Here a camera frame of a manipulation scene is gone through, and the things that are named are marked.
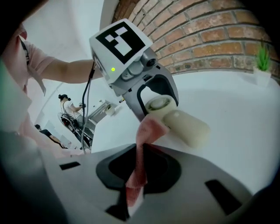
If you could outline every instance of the pink cloth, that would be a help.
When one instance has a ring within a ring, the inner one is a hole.
[[[28,73],[25,52],[21,46],[20,37],[27,38],[27,33],[21,25],[5,48],[2,59],[13,79],[23,90],[22,94],[27,94],[28,79],[31,77]],[[38,75],[55,59],[47,56],[43,51],[36,48],[29,42],[24,42],[29,54],[29,65]],[[18,133],[25,137],[32,138],[40,148],[50,150],[56,158],[70,156],[70,152],[65,152],[56,143],[52,142],[47,136],[40,133],[32,124],[29,114],[20,125]]]
[[[143,144],[151,144],[169,132],[158,118],[148,114],[141,122],[136,135],[136,165],[126,182],[126,203],[132,207],[138,198],[141,188],[147,183],[144,168]]]

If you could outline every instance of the pink towel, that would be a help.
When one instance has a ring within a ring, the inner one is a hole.
[[[132,207],[138,198],[141,188],[147,183],[144,168],[143,144],[151,144],[169,131],[157,117],[148,114],[139,125],[136,135],[136,164],[130,178],[126,182],[126,202]]]

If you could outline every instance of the black cable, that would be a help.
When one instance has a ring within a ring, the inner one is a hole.
[[[93,64],[92,64],[91,72],[89,73],[87,85],[86,85],[86,88],[84,89],[83,98],[82,98],[82,109],[83,109],[83,125],[82,125],[82,130],[84,129],[84,113],[85,113],[85,111],[84,111],[84,109],[85,109],[85,106],[84,106],[84,96],[86,95],[86,92],[87,92],[87,89],[88,89],[88,85],[89,85],[90,81],[92,80],[93,75],[95,73],[94,67],[95,67],[95,62],[93,62]]]

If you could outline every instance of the person in background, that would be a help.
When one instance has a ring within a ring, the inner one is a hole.
[[[73,62],[64,62],[54,57],[46,55],[42,50],[35,45],[26,41],[27,32],[21,22],[35,13],[47,1],[38,0],[25,3],[29,5],[27,11],[21,11],[21,21],[12,21],[7,24],[7,32],[9,33],[10,40],[3,41],[7,43],[5,49],[0,49],[1,60],[5,66],[5,75],[11,76],[19,88],[22,90],[24,97],[27,97],[28,80],[34,78],[40,85],[43,92],[46,91],[42,79],[55,80],[65,83],[84,83],[89,79],[90,71],[93,67],[93,60],[79,60]],[[99,70],[94,73],[93,79],[102,77]],[[82,151],[67,152],[62,150],[57,144],[54,144],[45,135],[42,135],[32,124],[30,115],[26,114],[17,122],[19,128],[13,129],[20,136],[30,137],[37,145],[49,150],[56,158],[71,156],[75,154],[83,154]]]
[[[65,145],[63,145],[63,144],[61,143],[61,141],[60,141],[57,137],[53,136],[47,129],[42,130],[39,124],[36,124],[35,127],[39,130],[39,132],[41,132],[42,134],[44,134],[44,135],[46,135],[48,138],[50,138],[50,140],[52,140],[53,142],[59,144],[60,147],[62,147],[63,149],[67,149],[67,148],[65,147]]]
[[[70,98],[66,95],[58,95],[58,99],[60,99],[60,106],[61,110],[68,114],[73,121],[76,121],[79,128],[83,128],[83,116],[79,113],[79,111],[83,108],[82,106],[75,107],[74,104],[69,100]],[[87,120],[86,127],[84,129],[84,132],[92,139],[93,138],[93,133],[91,130],[95,130],[95,125]]]

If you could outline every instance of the person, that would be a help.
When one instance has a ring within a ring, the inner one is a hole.
[[[40,4],[34,6],[32,12],[28,16],[24,17],[23,20],[28,18],[32,13],[36,12],[46,2],[46,0],[40,1]],[[15,83],[15,85],[18,85],[21,89],[21,93],[17,95],[17,100],[21,98],[28,103],[31,101],[27,96],[28,79],[31,77],[36,79],[43,91],[45,89],[42,79],[55,80],[65,83],[84,83],[88,81],[90,71],[93,67],[93,60],[64,62],[54,57],[47,56],[36,46],[25,41],[26,38],[27,32],[21,24],[11,36],[1,55],[3,68],[5,68],[5,70],[1,70],[2,77],[5,76],[6,80],[8,78],[13,80],[13,82],[9,83],[13,84],[13,87]],[[96,70],[93,79],[99,77],[102,77],[102,75],[99,70]],[[17,112],[17,119],[15,120],[14,118],[11,118],[10,120],[3,120],[1,124],[3,130],[13,131],[18,135],[32,138],[40,148],[51,151],[56,158],[71,156],[73,153],[83,154],[82,151],[66,152],[66,150],[62,150],[58,144],[52,142],[47,136],[40,133],[34,127],[31,122],[30,115],[27,112],[27,108],[23,107],[22,104],[21,106],[19,105],[19,103],[16,104],[16,101],[14,102],[14,107],[21,110],[20,113]]]
[[[42,134],[46,135],[48,138],[50,138],[53,142],[57,143],[62,147],[63,149],[67,149],[65,145],[62,144],[62,142],[55,136],[53,136],[47,129],[42,130],[41,126],[39,124],[35,125],[35,128],[39,130]]]
[[[73,103],[69,100],[68,96],[66,94],[58,95],[58,98],[60,99],[60,106],[62,112],[68,114],[73,121],[76,121],[76,124],[79,126],[79,128],[83,129],[83,116],[79,113],[79,111],[83,108],[82,106],[75,107]],[[92,139],[93,133],[91,130],[95,130],[95,125],[87,120],[86,127],[84,129],[84,132]]]

